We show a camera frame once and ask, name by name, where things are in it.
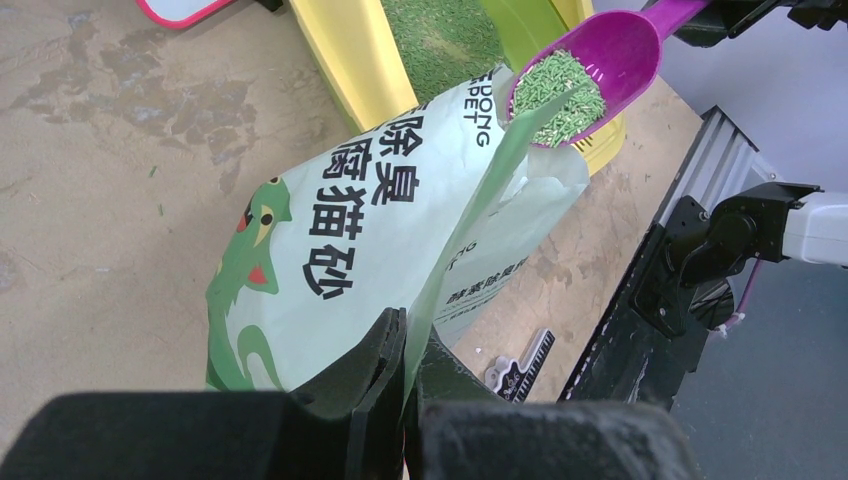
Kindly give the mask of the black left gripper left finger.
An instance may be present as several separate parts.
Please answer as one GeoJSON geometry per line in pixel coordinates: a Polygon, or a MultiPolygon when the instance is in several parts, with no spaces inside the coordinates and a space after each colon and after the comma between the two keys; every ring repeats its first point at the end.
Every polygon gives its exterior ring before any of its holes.
{"type": "Polygon", "coordinates": [[[406,313],[291,391],[57,397],[1,464],[5,479],[398,479],[406,313]]]}

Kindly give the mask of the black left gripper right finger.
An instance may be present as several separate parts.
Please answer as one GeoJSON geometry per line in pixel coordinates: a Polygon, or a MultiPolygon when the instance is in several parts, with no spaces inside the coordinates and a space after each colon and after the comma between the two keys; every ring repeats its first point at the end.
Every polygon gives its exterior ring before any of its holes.
{"type": "Polygon", "coordinates": [[[699,479],[687,437],[645,403],[509,403],[429,335],[405,418],[408,479],[699,479]]]}

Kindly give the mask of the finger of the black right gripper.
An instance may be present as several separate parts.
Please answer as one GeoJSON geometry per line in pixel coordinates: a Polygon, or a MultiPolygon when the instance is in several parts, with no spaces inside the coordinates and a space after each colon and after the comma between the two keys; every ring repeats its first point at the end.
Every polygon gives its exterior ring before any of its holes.
{"type": "Polygon", "coordinates": [[[837,24],[847,25],[847,0],[712,1],[673,36],[689,46],[714,47],[739,37],[780,9],[786,9],[787,18],[806,30],[830,31],[837,24]]]}

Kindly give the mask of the purple plastic litter scoop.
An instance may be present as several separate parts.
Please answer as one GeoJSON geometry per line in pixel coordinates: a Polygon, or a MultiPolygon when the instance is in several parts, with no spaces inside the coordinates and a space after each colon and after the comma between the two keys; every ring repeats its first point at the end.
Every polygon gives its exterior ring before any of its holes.
{"type": "Polygon", "coordinates": [[[513,81],[507,117],[543,111],[531,144],[557,148],[584,139],[653,83],[663,42],[707,0],[662,0],[644,11],[595,14],[528,62],[513,81]]]}

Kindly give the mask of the green cat litter bag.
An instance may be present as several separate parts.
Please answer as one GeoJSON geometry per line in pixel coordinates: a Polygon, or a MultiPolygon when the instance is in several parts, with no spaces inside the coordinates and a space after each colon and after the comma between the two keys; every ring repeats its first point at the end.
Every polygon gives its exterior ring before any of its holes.
{"type": "Polygon", "coordinates": [[[293,391],[386,308],[408,312],[406,368],[454,345],[590,181],[550,116],[505,118],[497,66],[257,188],[206,291],[206,384],[293,391]]]}

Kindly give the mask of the yellow sifting litter tray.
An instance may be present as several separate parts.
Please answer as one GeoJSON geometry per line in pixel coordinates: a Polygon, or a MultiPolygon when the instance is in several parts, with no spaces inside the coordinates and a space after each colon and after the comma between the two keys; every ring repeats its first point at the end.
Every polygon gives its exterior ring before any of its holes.
{"type": "MultiPolygon", "coordinates": [[[[591,2],[581,2],[583,19],[576,26],[594,13],[591,2]]],[[[294,1],[291,10],[352,130],[362,132],[417,104],[380,2],[294,1]]]]}

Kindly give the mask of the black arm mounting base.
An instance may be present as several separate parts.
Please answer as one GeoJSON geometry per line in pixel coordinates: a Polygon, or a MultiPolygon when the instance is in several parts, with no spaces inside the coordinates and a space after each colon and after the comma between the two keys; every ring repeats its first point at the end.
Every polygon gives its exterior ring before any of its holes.
{"type": "Polygon", "coordinates": [[[730,283],[678,285],[666,260],[668,246],[701,234],[706,210],[692,197],[653,222],[559,396],[562,401],[637,401],[671,408],[684,377],[700,362],[713,322],[734,310],[730,283]]]}

